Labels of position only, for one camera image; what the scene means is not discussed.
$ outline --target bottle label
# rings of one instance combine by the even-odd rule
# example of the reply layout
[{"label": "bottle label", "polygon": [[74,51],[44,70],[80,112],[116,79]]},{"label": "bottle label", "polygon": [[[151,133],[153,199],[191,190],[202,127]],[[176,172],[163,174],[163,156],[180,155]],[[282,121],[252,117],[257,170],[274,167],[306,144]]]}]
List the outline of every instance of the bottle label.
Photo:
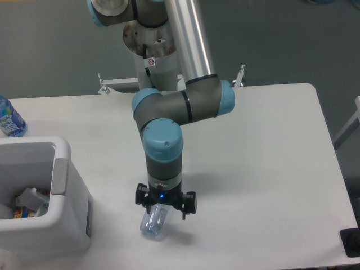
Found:
[{"label": "bottle label", "polygon": [[25,128],[25,121],[14,109],[12,114],[0,117],[0,129],[8,136],[14,136],[22,132]]}]

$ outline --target black cord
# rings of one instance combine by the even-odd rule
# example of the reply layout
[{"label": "black cord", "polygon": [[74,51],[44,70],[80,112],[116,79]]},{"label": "black cord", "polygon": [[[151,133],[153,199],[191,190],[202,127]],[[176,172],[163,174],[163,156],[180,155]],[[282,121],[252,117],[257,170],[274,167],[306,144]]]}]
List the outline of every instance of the black cord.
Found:
[{"label": "black cord", "polygon": [[[142,45],[142,58],[143,59],[146,59],[146,44],[143,44]],[[148,67],[145,68],[145,72],[146,72],[146,75],[148,76],[148,79],[150,80],[150,83],[151,83],[151,87],[152,88],[156,88],[155,85],[154,85],[154,82],[152,81],[151,79],[151,74],[150,74],[150,69]]]}]

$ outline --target trash bin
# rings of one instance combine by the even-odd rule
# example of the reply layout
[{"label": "trash bin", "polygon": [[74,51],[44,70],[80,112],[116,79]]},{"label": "trash bin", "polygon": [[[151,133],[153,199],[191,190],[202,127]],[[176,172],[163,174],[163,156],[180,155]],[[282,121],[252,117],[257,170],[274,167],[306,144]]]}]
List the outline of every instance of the trash bin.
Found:
[{"label": "trash bin", "polygon": [[[14,198],[26,188],[50,190],[41,217],[14,219]],[[0,139],[0,248],[45,254],[89,247],[93,199],[60,137]]]}]

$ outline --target robotic arm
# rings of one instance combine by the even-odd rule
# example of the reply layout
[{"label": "robotic arm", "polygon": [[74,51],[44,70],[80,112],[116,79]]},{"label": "robotic arm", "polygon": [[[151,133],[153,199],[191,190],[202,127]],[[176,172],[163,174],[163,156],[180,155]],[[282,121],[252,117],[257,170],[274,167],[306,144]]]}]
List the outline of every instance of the robotic arm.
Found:
[{"label": "robotic arm", "polygon": [[[136,204],[171,205],[196,213],[196,192],[184,194],[183,137],[180,125],[217,117],[233,110],[235,95],[219,80],[213,66],[197,0],[88,0],[97,23],[129,22],[124,42],[134,53],[140,90],[132,101],[133,116],[146,154],[148,186],[139,183]],[[176,88],[176,53],[186,90]]]}]

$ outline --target plastic bottle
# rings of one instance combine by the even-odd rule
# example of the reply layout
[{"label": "plastic bottle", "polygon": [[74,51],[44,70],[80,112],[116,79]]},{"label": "plastic bottle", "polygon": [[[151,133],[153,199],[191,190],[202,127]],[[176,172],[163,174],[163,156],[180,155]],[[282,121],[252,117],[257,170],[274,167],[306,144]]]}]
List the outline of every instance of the plastic bottle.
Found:
[{"label": "plastic bottle", "polygon": [[0,129],[9,137],[20,137],[26,132],[26,122],[11,105],[11,102],[0,95]]},{"label": "plastic bottle", "polygon": [[155,204],[151,207],[150,214],[145,211],[140,224],[140,231],[152,237],[158,236],[169,209],[169,205]]}]

